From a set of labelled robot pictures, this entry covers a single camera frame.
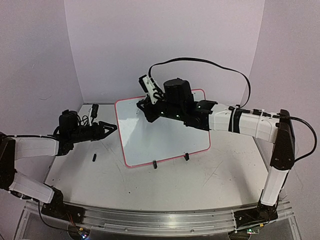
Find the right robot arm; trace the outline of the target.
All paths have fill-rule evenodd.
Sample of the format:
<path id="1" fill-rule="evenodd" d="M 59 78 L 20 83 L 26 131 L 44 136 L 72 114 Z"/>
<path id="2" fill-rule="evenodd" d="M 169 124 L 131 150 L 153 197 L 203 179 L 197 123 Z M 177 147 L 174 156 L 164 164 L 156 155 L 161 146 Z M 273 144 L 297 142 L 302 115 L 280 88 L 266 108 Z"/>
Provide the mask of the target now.
<path id="1" fill-rule="evenodd" d="M 196 101 L 190 83 L 180 78 L 168 80 L 162 91 L 144 75 L 138 80 L 146 94 L 136 105 L 146 120 L 158 118 L 181 121 L 186 127 L 203 131 L 226 131 L 250 136 L 273 144 L 268 176 L 259 200 L 261 207 L 274 207 L 295 162 L 295 136 L 290 114 L 241 109 L 216 101 Z"/>

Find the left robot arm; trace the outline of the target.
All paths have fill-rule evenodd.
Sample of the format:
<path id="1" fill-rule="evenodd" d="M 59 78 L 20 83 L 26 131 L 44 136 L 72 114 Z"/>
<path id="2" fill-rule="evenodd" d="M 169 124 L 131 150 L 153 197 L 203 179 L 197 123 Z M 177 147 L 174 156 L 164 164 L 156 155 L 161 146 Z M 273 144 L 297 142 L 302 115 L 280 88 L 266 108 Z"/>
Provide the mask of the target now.
<path id="1" fill-rule="evenodd" d="M 60 190 L 48 186 L 19 172 L 17 160 L 33 157 L 60 157 L 82 142 L 100 141 L 114 133 L 115 124 L 98 121 L 98 111 L 93 109 L 90 116 L 80 118 L 74 110 L 64 110 L 58 118 L 59 125 L 50 135 L 0 135 L 0 188 L 20 198 L 35 199 L 48 204 L 47 209 L 56 218 L 68 213 L 62 203 Z"/>

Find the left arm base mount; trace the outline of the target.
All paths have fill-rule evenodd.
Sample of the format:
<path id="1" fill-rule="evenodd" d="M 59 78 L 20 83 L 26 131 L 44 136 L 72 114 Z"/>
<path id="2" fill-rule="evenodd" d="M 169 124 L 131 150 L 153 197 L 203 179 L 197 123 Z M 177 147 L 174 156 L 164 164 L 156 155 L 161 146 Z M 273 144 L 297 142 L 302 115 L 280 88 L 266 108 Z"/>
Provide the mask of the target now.
<path id="1" fill-rule="evenodd" d="M 49 203 L 43 203 L 41 214 L 55 219 L 69 221 L 72 224 L 81 224 L 84 219 L 85 209 L 80 206 L 64 203 L 63 193 L 52 187 L 53 198 Z"/>

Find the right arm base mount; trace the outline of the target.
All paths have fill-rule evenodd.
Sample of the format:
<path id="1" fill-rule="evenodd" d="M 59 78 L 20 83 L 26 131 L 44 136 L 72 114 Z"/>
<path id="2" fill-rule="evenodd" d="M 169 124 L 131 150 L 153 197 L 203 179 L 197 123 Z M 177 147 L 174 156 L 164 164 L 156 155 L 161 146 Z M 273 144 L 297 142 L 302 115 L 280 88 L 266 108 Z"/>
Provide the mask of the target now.
<path id="1" fill-rule="evenodd" d="M 261 201 L 254 208 L 237 210 L 234 212 L 235 229 L 241 230 L 258 226 L 260 224 L 268 224 L 271 221 L 278 219 L 277 207 L 278 200 L 274 205 L 264 205 Z"/>

